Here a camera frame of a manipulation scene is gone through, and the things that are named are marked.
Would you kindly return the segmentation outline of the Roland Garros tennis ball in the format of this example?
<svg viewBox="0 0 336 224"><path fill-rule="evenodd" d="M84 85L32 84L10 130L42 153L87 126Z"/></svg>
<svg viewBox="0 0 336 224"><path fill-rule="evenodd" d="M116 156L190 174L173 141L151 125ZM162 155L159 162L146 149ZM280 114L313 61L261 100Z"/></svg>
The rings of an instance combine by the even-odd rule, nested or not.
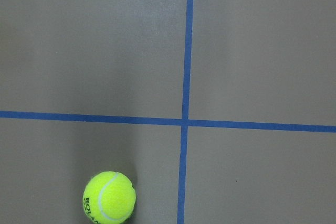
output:
<svg viewBox="0 0 336 224"><path fill-rule="evenodd" d="M92 223L124 223L133 213L136 192L132 182L120 172L102 172L87 183L83 210Z"/></svg>

